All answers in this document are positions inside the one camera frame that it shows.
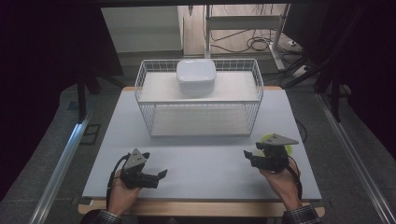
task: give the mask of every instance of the sleeve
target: sleeve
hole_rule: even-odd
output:
[[[282,224],[319,224],[321,223],[317,211],[312,205],[295,210],[286,211],[282,217]]]
[[[121,217],[107,212],[106,210],[101,210],[93,224],[121,224],[121,222]]]

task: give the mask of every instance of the wooden table edge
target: wooden table edge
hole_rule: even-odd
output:
[[[106,209],[106,200],[92,200],[79,204],[78,211],[86,214],[94,209]],[[325,214],[324,207],[316,207],[318,216]],[[283,203],[232,203],[232,202],[136,202],[128,214],[165,217],[282,217]]]

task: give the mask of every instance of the metal frame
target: metal frame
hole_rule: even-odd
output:
[[[283,26],[288,15],[290,4],[286,4],[280,16],[220,16],[210,17],[209,5],[206,5],[205,16],[205,58],[210,58],[209,32],[211,30],[244,30],[244,29],[270,29],[276,30],[273,43],[268,43],[271,54],[279,72],[285,71],[285,65],[279,57],[277,45]]]

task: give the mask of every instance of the white wire basket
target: white wire basket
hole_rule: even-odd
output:
[[[145,60],[135,97],[151,136],[250,135],[262,101],[262,76],[254,59],[213,59],[214,90],[201,96],[180,92],[181,60]]]

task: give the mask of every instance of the white tabletop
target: white tabletop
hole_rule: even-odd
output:
[[[278,201],[244,150],[268,133],[298,140],[291,156],[302,172],[303,199],[320,200],[317,182],[284,91],[264,91],[251,136],[158,137],[149,135],[134,97],[123,91],[88,178],[83,197],[105,198],[106,184],[117,161],[134,148],[150,157],[143,173],[156,175],[167,169],[157,189],[142,189],[139,198],[178,201]]]

